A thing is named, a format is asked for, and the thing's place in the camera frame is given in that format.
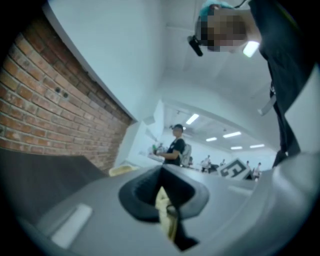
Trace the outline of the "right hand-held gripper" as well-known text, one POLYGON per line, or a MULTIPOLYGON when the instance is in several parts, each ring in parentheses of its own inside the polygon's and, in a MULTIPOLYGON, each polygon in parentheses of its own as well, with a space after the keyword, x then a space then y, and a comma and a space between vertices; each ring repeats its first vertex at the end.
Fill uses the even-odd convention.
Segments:
POLYGON ((226 179, 241 180, 253 180, 253 173, 246 163, 239 158, 235 158, 229 163, 220 166, 216 169, 220 177, 226 179))

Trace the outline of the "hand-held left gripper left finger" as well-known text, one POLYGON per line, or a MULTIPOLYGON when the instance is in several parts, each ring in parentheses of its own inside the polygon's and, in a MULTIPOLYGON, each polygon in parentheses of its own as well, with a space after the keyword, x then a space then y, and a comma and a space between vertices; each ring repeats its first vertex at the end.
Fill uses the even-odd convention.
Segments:
POLYGON ((93 181, 51 208, 37 229, 71 256, 173 256, 175 245, 158 223, 137 220, 122 206, 121 188, 142 168, 93 181))

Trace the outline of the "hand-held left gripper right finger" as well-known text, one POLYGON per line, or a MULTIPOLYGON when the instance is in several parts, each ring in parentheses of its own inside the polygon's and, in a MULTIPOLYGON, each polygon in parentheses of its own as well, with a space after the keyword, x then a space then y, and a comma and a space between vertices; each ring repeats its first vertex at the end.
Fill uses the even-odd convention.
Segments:
POLYGON ((192 242, 186 250, 164 242, 163 256, 265 256, 267 223, 264 217, 271 172, 260 180, 237 180, 215 174, 162 166, 163 180, 179 178, 194 190, 192 198, 178 208, 180 234, 192 242))

